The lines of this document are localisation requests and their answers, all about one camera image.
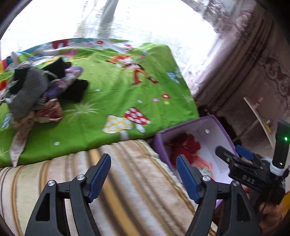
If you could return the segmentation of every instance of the black cloth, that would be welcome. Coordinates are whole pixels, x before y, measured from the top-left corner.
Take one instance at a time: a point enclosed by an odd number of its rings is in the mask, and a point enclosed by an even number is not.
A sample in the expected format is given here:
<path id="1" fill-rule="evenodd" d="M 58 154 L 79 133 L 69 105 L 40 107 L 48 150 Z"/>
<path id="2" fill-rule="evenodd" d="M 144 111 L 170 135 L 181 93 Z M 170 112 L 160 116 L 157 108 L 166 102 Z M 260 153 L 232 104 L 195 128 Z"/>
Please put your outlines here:
<path id="1" fill-rule="evenodd" d="M 25 78 L 26 78 L 26 74 L 29 69 L 30 67 L 25 67 L 22 69 L 15 69 L 14 75 L 13 75 L 13 81 L 17 81 L 17 83 L 14 84 L 9 89 L 10 94 L 17 94 L 20 91 L 20 89 L 22 89 Z"/>
<path id="2" fill-rule="evenodd" d="M 70 100 L 73 102 L 80 102 L 84 96 L 85 90 L 88 87 L 88 81 L 86 80 L 75 80 L 71 86 L 64 91 L 59 98 Z"/>
<path id="3" fill-rule="evenodd" d="M 49 64 L 48 66 L 42 69 L 44 71 L 49 71 L 55 74 L 58 77 L 58 79 L 61 79 L 66 75 L 66 72 L 64 71 L 66 68 L 67 68 L 67 65 L 63 62 L 62 58 L 60 57 L 57 61 Z M 49 74 L 47 74 L 47 78 L 49 81 L 53 81 L 55 79 L 53 76 Z"/>

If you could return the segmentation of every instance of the blue finger pad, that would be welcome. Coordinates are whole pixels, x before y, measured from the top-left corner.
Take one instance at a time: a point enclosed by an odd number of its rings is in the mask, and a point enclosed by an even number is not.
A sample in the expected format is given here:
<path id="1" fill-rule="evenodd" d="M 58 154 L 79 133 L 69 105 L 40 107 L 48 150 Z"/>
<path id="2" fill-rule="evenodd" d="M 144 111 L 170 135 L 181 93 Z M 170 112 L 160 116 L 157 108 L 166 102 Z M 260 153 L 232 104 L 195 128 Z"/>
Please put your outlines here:
<path id="1" fill-rule="evenodd" d="M 185 189 L 188 193 L 189 198 L 198 203 L 200 197 L 197 193 L 197 184 L 194 181 L 194 178 L 191 176 L 190 171 L 188 170 L 186 164 L 184 163 L 184 161 L 180 156 L 178 156 L 176 159 L 176 167 L 182 179 L 182 182 L 185 186 Z"/>
<path id="2" fill-rule="evenodd" d="M 243 148 L 242 146 L 240 145 L 237 145 L 235 147 L 235 151 L 240 154 L 241 156 L 243 156 L 244 158 L 248 159 L 248 160 L 253 160 L 254 159 L 254 156 L 253 156 L 253 153 L 248 151 L 247 149 Z"/>
<path id="3" fill-rule="evenodd" d="M 89 203 L 99 196 L 99 193 L 103 187 L 103 184 L 107 178 L 109 170 L 111 168 L 111 157 L 107 155 L 105 160 L 101 164 L 100 168 L 96 172 L 96 175 L 90 183 L 90 193 L 88 194 Z"/>

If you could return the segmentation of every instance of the purple storage box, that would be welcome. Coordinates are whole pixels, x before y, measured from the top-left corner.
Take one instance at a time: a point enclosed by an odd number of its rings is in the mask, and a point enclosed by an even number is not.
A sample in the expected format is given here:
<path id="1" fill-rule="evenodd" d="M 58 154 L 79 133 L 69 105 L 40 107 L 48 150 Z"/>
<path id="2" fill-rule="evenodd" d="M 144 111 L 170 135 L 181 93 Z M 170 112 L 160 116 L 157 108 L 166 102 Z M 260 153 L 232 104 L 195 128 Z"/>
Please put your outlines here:
<path id="1" fill-rule="evenodd" d="M 196 141 L 199 141 L 201 149 L 196 154 L 207 162 L 212 162 L 213 175 L 216 182 L 232 182 L 232 179 L 228 177 L 228 165 L 215 155 L 215 148 L 221 145 L 235 155 L 237 155 L 237 153 L 235 152 L 235 147 L 230 137 L 213 115 L 191 120 L 162 130 L 156 134 L 153 142 L 153 149 L 159 154 L 160 159 L 169 166 L 179 180 L 181 180 L 179 174 L 169 160 L 171 148 L 165 146 L 164 143 L 170 142 L 181 133 L 190 133 L 195 137 Z"/>

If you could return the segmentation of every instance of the mattress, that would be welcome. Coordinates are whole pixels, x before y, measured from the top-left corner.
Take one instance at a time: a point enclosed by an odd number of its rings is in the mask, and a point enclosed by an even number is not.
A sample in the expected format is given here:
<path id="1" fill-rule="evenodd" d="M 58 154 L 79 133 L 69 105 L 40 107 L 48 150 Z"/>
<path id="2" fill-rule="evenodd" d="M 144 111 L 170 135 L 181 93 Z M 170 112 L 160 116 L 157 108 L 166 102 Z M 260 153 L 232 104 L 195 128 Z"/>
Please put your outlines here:
<path id="1" fill-rule="evenodd" d="M 184 236 L 197 209 L 184 187 L 142 140 L 128 140 L 36 164 L 0 170 L 0 213 L 16 236 L 23 236 L 47 181 L 71 181 L 85 174 L 103 153 L 112 167 L 101 194 L 91 204 L 103 236 Z M 65 200 L 68 225 L 77 236 L 71 205 Z M 216 232 L 212 223 L 209 235 Z"/>

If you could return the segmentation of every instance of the yellow mushroom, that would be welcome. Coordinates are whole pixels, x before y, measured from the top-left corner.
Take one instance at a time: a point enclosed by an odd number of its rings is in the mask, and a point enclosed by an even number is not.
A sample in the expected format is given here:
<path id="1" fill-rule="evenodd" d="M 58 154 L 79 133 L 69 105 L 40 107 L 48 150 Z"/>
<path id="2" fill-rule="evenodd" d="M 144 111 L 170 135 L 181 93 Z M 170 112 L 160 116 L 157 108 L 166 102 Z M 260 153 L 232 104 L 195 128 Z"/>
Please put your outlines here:
<path id="1" fill-rule="evenodd" d="M 102 128 L 102 132 L 106 134 L 119 133 L 120 141 L 124 141 L 129 139 L 129 134 L 126 130 L 132 130 L 133 128 L 133 123 L 126 117 L 108 115 Z"/>

